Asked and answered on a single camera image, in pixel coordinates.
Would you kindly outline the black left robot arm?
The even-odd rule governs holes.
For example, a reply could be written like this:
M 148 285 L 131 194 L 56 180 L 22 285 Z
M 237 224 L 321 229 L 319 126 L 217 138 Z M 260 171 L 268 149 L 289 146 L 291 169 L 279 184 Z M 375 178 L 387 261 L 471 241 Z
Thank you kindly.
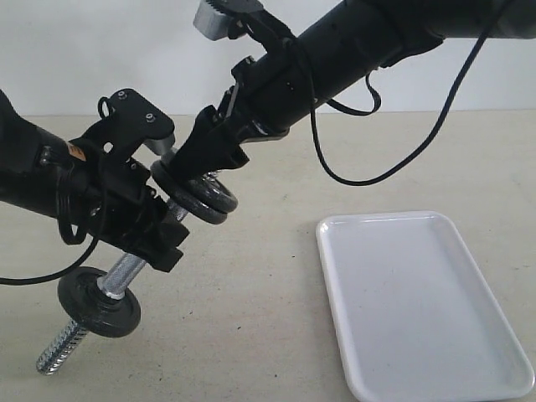
M 158 156 L 174 143 L 173 120 L 133 89 L 98 102 L 100 118 L 65 140 L 21 117 L 1 96 L 1 200 L 55 219 L 67 245 L 88 236 L 169 272 L 182 258 L 188 230 L 134 158 Z

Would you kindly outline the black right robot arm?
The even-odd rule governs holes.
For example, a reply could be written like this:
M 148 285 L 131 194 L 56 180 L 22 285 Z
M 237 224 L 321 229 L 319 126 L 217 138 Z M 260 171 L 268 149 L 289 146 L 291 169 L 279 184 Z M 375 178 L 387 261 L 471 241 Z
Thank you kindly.
M 206 38 L 249 36 L 265 49 L 232 69 L 219 106 L 197 115 L 167 161 L 178 181 L 243 167 L 246 142 L 281 139 L 312 109 L 378 68 L 429 52 L 446 39 L 533 39 L 532 1 L 342 1 L 295 35 L 258 1 L 202 1 L 195 28 Z

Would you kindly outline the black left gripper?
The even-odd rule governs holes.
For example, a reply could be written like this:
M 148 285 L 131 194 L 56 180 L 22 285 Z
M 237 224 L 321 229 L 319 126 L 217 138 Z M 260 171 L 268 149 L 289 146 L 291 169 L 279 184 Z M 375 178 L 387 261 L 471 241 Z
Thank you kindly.
M 60 238 L 79 245 L 88 235 L 170 272 L 183 257 L 188 212 L 147 184 L 149 171 L 133 157 L 117 159 L 92 142 L 67 142 L 54 155 L 54 217 Z

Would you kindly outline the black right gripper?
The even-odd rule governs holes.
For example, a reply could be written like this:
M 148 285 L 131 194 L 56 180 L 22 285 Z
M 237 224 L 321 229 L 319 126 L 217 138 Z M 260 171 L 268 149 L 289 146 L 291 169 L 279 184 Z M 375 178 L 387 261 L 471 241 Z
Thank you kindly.
M 206 106 L 171 160 L 179 182 L 208 172 L 242 168 L 250 159 L 240 145 L 278 141 L 314 110 L 317 91 L 313 69 L 304 54 L 267 54 L 254 63 L 242 60 L 232 69 L 231 95 L 222 99 L 224 116 Z

